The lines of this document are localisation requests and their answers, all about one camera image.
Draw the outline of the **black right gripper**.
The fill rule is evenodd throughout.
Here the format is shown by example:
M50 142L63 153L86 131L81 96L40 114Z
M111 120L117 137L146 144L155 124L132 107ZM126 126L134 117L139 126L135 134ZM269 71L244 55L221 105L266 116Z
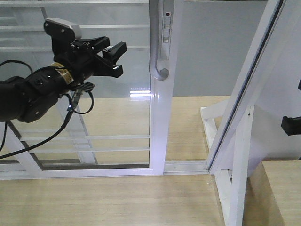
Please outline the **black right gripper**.
M288 136L301 134L301 117L287 117L283 116L281 128Z

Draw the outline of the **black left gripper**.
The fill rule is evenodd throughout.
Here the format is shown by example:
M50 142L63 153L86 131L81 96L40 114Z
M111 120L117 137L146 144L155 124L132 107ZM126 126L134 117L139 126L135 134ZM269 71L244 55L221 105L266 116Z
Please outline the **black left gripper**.
M123 74L123 66L115 64L127 52L127 44L119 42L105 49L109 45L110 40L106 36L73 41L52 38L54 61L61 63L70 72L73 84L83 82L91 76L119 78ZM98 55L100 51L105 60Z

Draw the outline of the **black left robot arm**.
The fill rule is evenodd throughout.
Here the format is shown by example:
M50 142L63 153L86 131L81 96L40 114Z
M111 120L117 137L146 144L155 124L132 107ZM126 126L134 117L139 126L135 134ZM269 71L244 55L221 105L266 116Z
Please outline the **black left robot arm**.
M0 83L0 120L33 122L41 118L70 90L89 92L91 76L118 78L118 59L127 51L125 42L109 47L108 37L94 39L52 38L54 62L26 78L11 77Z

